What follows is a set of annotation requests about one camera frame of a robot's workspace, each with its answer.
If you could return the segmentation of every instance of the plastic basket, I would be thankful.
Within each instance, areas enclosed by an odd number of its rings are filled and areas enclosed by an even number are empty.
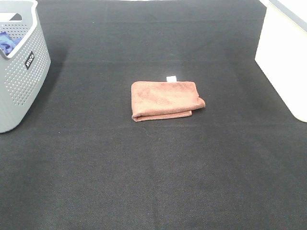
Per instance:
[[[0,20],[0,32],[22,38],[6,56],[0,49],[0,133],[15,128],[36,98],[50,66],[50,57],[35,0],[0,0],[0,15],[17,13],[20,20]]]

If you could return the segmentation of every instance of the basket logo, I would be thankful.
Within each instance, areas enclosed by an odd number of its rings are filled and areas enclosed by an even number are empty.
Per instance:
[[[27,61],[25,61],[24,65],[27,69],[30,68],[30,66],[32,65],[32,62],[34,60],[34,54],[33,54],[33,51],[31,51],[29,57],[27,58]]]

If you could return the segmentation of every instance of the blue cloth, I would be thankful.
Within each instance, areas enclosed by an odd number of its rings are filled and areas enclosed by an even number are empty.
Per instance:
[[[11,39],[7,32],[0,33],[0,49],[9,55],[21,41],[21,38]]]

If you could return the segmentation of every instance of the towel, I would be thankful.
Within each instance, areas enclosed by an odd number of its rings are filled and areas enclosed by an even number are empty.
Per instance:
[[[191,81],[137,81],[131,86],[132,119],[146,121],[192,115],[205,107]]]
[[[6,32],[0,33],[0,49],[4,51],[5,55],[9,55],[20,41],[21,38],[13,40]]]

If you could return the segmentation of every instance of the black mat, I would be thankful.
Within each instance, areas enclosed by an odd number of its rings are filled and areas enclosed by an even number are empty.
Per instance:
[[[52,64],[0,136],[1,230],[307,228],[307,124],[254,61],[259,1],[42,0],[38,14]],[[207,108],[135,123],[131,84],[171,75]]]

